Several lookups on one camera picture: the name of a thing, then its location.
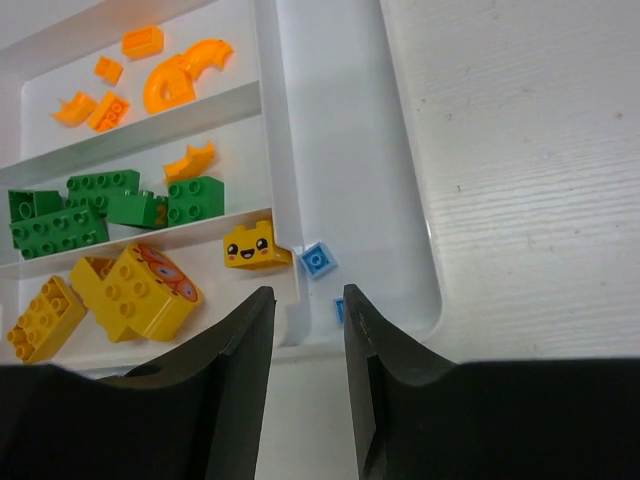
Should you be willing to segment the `orange 2x4 lego plate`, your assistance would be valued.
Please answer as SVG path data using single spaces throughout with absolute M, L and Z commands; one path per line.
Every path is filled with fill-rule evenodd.
M 130 103 L 113 91 L 108 91 L 87 119 L 95 132 L 102 133 L 116 128 L 130 108 Z

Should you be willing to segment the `green 2x4 lego brick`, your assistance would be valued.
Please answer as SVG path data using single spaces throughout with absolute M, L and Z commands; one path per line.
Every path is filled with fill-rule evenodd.
M 129 227 L 157 230 L 168 225 L 168 197 L 152 191 L 126 190 L 109 200 L 107 222 Z

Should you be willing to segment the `green square lego brick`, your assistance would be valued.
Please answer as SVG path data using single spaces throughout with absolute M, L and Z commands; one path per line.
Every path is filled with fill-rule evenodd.
M 168 226 L 193 223 L 225 214 L 225 186 L 210 176 L 173 182 L 168 187 Z

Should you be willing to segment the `yellow 2x3 lego brick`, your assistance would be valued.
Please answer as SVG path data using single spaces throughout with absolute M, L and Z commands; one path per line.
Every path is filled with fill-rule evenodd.
M 169 342 L 204 300 L 174 261 L 139 242 L 128 244 L 117 258 L 81 258 L 69 279 L 112 343 Z

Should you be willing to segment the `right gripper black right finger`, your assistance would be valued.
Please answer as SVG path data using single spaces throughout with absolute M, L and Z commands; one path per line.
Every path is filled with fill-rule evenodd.
M 635 358 L 457 364 L 344 289 L 363 479 L 635 479 Z

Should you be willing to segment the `large orange curved lego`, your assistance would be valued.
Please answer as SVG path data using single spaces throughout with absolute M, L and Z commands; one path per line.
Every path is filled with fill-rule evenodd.
M 181 55 L 179 66 L 193 80 L 198 80 L 207 68 L 223 70 L 233 53 L 234 49 L 228 42 L 221 39 L 205 39 L 196 42 Z

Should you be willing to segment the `small orange curved lego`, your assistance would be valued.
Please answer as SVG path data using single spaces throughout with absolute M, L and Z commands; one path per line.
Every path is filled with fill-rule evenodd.
M 59 103 L 59 110 L 50 116 L 67 128 L 75 128 L 84 123 L 97 107 L 97 102 L 82 91 L 77 91 L 70 101 L 59 99 Z

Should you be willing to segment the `blue square lego plate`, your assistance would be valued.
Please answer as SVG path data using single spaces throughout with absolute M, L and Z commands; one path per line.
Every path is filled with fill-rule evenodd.
M 314 280 L 323 277 L 338 266 L 330 249 L 322 241 L 309 246 L 298 258 L 306 273 Z

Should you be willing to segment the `orange 2x3 lego brick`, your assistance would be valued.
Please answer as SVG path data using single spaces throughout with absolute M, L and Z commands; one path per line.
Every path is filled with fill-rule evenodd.
M 164 32 L 157 25 L 129 31 L 122 36 L 121 51 L 131 60 L 157 55 L 163 50 Z

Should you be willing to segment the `green L-shaped lego brick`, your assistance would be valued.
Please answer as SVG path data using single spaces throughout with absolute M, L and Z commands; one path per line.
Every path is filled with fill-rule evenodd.
M 110 199 L 129 190 L 138 191 L 140 173 L 136 170 L 115 170 L 71 176 L 67 182 L 66 208 L 92 205 L 105 217 Z

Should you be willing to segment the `green 2x4 brick front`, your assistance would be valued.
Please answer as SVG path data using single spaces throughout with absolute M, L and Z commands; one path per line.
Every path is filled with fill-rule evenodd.
M 13 222 L 10 230 L 25 260 L 109 241 L 105 222 L 90 204 Z

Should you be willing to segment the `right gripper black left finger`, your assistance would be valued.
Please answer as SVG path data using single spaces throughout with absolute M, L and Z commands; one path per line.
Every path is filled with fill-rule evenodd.
M 122 376 L 1 370 L 5 479 L 251 479 L 276 301 L 258 288 L 223 320 Z

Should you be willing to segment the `small orange round lego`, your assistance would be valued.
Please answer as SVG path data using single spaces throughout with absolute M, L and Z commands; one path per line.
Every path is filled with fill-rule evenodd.
M 123 71 L 124 67 L 118 61 L 106 56 L 100 56 L 94 68 L 98 77 L 113 86 L 118 83 Z

